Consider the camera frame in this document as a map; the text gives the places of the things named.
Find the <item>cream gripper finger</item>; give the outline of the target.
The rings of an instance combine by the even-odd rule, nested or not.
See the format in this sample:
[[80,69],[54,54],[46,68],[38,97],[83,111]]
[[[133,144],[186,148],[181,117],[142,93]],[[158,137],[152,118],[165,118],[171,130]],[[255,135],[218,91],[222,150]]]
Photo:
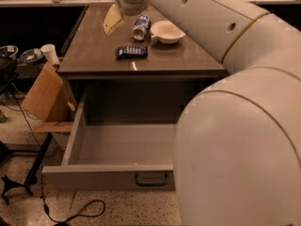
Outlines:
[[117,5],[113,4],[107,11],[103,20],[103,30],[106,35],[112,34],[119,26],[125,23]]

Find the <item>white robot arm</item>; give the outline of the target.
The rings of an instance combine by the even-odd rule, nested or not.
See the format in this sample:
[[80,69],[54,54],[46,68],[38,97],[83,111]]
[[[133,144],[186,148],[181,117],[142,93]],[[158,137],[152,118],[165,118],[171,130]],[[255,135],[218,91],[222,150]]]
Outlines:
[[301,226],[299,31],[244,0],[115,1],[155,7],[228,72],[178,120],[183,225]]

